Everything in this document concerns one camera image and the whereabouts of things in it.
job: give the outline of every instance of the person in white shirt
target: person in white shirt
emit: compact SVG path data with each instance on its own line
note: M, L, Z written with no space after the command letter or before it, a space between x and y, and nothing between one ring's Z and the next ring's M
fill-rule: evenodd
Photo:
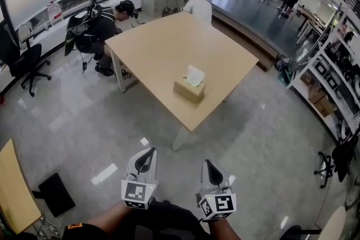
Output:
M183 10L193 14L201 21L212 23L213 8L207 0L189 0Z

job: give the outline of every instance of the office chair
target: office chair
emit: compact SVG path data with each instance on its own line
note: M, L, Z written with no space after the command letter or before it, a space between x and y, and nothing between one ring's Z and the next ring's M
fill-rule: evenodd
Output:
M334 150L332 151L331 156L325 156L321 151L318 153L319 156L323 158L325 163L325 168L321 171L314 171L314 175L325 172L325 182L320 188L326 187L327 181L332 177L333 171L337 172L337 176L339 177L339 181L342 182L347 174L350 174L349 165L352 159L356 160L355 156L355 147L358 143L359 137L358 134L360 132L360 124L358 129L355 131L353 135L348 134L348 136L344 139L343 142L338 143Z
M9 33L4 27L0 28L0 60L5 62L13 77L19 78L26 75L21 87L25 89L25 83L30 80L29 93L35 96L33 89L33 81L36 76L46 77L51 80L50 75L39 73L38 71L45 65L50 65L50 61L45 60L39 64L41 59L41 44L36 44L25 52L20 54L18 46L12 41Z

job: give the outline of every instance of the plastic bottle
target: plastic bottle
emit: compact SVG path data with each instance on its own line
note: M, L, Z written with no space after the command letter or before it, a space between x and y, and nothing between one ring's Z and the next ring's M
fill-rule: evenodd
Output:
M51 25L54 25L58 21L62 20L61 6L58 3L56 3L55 0L50 2L49 7L47 8L47 13Z

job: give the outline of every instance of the white shelving unit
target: white shelving unit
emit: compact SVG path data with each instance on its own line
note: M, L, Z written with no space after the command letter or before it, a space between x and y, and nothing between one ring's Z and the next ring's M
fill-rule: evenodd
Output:
M294 71L294 74L292 75L291 82L287 86L287 88L294 87L301 96L304 97L306 101L310 104L310 106L315 110L315 112L319 115L319 117L324 121L324 123L327 125L329 130L332 132L332 134L337 138L337 129L336 126L338 122L342 119L338 119L335 114L329 115L327 117L323 117L321 113L315 108L314 104L312 104L309 101L309 87L303 83L303 81L300 79L300 77L307 71L310 71L311 74L321 83L323 89L326 91L326 93L332 98L337 110L341 113L341 116L343 119L347 122L350 130L352 133L356 131L356 129L359 126L360 123L360 114L354 114L344 97L342 99L339 99L335 93L335 91L330 87L326 79L320 75L320 73L315 69L314 64L316 63L316 60L319 58L319 56L322 56L326 59L326 61L331 66L331 71L336 72L341 79L341 81L345 84L346 88L350 92L350 96L353 97L354 103L358 106L360 109L360 99L358 98L356 92L354 91L354 88L352 85L345 80L345 77L343 73L341 72L340 68L337 66L337 64L333 63L331 59L328 57L328 55L325 53L325 48L327 45L335 40L341 41L341 43L344 45L344 47L349 51L352 59L354 59L355 63L360 66L360 41L357 41L355 44L355 47L350 47L347 45L340 34L338 33L338 29L343 23L344 19L348 18L350 19L351 23L354 24L354 26L357 29L360 29L360 19L358 16L351 10L348 9L343 14L342 18L339 20L338 25L333 29L332 33L329 35L327 41L325 41L324 45L321 45L319 43L319 51L313 56L309 57L303 65L300 65L299 67L303 67L302 69L297 69L297 71Z

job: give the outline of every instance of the gray floor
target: gray floor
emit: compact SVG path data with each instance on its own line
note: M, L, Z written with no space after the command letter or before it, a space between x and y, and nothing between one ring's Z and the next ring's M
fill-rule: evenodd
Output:
M198 217L194 194L203 160L212 159L237 177L238 211L229 222L242 239L279 239L293 224L324 225L345 200L345 183L334 177L327 192L313 175L320 165L317 152L329 151L332 138L299 96L278 82L274 70L265 74L253 68L189 145L175 153L171 145L180 123L141 84L122 94L115 77L94 71L94 61L82 74L77 52L64 58L62 49L50 60L43 71L53 79L37 81L34 98L19 84L6 94L0 147L13 139L33 189L59 173L76 203L59 217L62 225L86 221L120 200L127 161L144 149L143 137L159 152L157 198ZM91 179L112 163L118 170L93 185ZM281 229L285 216L289 220Z
M281 54L295 58L304 47L296 45L298 28L303 18L280 16L276 8L281 5L279 0L268 0L269 5L259 0L209 0L218 9L233 20L250 29L263 38Z

